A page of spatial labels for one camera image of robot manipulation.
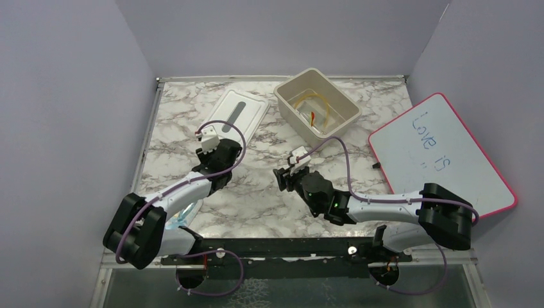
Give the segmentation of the white bin lid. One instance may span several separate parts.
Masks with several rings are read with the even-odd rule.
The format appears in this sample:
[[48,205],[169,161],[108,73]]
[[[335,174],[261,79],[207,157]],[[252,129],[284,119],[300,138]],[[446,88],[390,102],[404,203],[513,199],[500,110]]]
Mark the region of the white bin lid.
[[227,89],[203,123],[222,120],[236,126],[249,144],[264,119],[270,102],[249,92]]

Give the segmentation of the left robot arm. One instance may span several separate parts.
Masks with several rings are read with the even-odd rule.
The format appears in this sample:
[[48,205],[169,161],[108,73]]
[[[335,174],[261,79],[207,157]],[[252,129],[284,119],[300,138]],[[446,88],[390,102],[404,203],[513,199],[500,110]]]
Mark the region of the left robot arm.
[[202,237],[187,227],[167,229],[166,222],[226,186],[245,152],[245,141],[221,139],[208,153],[197,149],[200,164],[182,180],[147,196],[127,194],[105,232],[103,246],[115,253],[118,263],[138,270],[165,255],[178,255],[189,264],[198,261]]

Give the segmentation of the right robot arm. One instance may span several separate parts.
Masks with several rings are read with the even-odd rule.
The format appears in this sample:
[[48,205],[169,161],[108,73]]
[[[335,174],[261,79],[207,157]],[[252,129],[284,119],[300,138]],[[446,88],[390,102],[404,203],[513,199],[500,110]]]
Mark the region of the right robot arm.
[[430,243],[451,250],[471,247],[476,220],[472,205],[438,184],[425,183],[422,190],[405,194],[352,195],[335,189],[331,181],[308,167],[297,172],[274,169],[273,173],[279,189],[296,192],[314,217],[322,215],[339,226],[366,221],[397,222],[396,227],[376,231],[370,252],[378,261]]

